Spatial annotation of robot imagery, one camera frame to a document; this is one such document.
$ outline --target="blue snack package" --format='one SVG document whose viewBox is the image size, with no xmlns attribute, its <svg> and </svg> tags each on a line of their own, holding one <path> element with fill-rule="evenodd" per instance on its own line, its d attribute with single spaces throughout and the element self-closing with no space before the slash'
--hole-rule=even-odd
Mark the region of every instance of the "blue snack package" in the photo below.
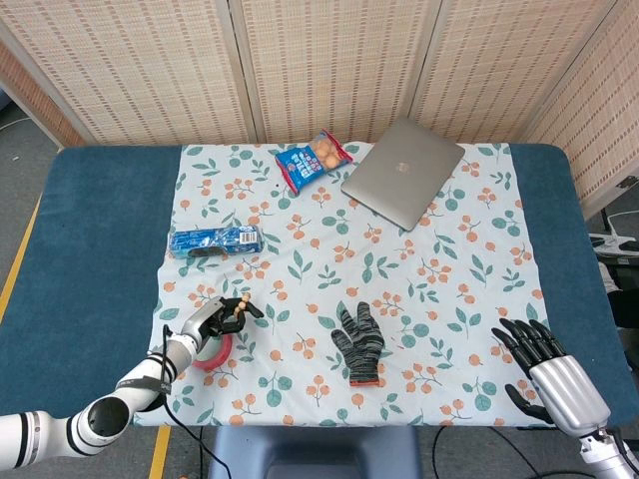
<svg viewBox="0 0 639 479">
<path fill-rule="evenodd" d="M 263 247 L 258 227 L 175 232 L 169 242 L 169 251 L 176 258 L 260 252 Z"/>
<path fill-rule="evenodd" d="M 291 191 L 298 195 L 324 173 L 352 162 L 352 157 L 329 132 L 322 130 L 307 147 L 277 153 L 276 161 Z"/>
</svg>

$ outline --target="work glove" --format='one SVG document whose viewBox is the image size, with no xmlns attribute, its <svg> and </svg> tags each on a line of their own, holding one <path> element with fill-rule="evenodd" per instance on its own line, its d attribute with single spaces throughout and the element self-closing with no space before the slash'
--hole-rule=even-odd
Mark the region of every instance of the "work glove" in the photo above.
<svg viewBox="0 0 639 479">
<path fill-rule="evenodd" d="M 383 349 L 383 337 L 379 325 L 370 315 L 368 303 L 357 305 L 357 322 L 344 309 L 341 325 L 348 335 L 341 329 L 334 329 L 330 337 L 350 369 L 350 385 L 379 385 L 377 364 Z"/>
</svg>

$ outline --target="glove cuff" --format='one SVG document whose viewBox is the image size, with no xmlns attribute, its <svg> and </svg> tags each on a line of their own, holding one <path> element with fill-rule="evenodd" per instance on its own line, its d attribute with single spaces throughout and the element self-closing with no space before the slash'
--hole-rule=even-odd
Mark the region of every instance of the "glove cuff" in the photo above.
<svg viewBox="0 0 639 479">
<path fill-rule="evenodd" d="M 350 386 L 379 386 L 379 376 L 377 376 L 377 368 L 374 369 L 357 369 L 350 371 Z"/>
</svg>

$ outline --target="blue padded table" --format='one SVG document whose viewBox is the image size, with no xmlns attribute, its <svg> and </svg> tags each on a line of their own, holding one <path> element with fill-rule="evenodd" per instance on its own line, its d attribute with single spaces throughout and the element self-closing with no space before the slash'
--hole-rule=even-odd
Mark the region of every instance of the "blue padded table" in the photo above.
<svg viewBox="0 0 639 479">
<path fill-rule="evenodd" d="M 511 145 L 550 326 L 630 422 L 627 371 L 568 161 Z M 56 158 L 0 325 L 0 415 L 75 414 L 146 354 L 180 147 L 87 147 Z"/>
</svg>

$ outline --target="tape roll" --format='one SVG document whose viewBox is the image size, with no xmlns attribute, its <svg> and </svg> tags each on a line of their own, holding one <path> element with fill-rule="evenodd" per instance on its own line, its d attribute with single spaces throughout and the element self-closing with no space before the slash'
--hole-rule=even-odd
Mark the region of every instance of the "tape roll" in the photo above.
<svg viewBox="0 0 639 479">
<path fill-rule="evenodd" d="M 200 369 L 213 370 L 229 359 L 231 349 L 233 349 L 233 338 L 230 334 L 212 337 L 193 361 L 193 365 Z"/>
</svg>

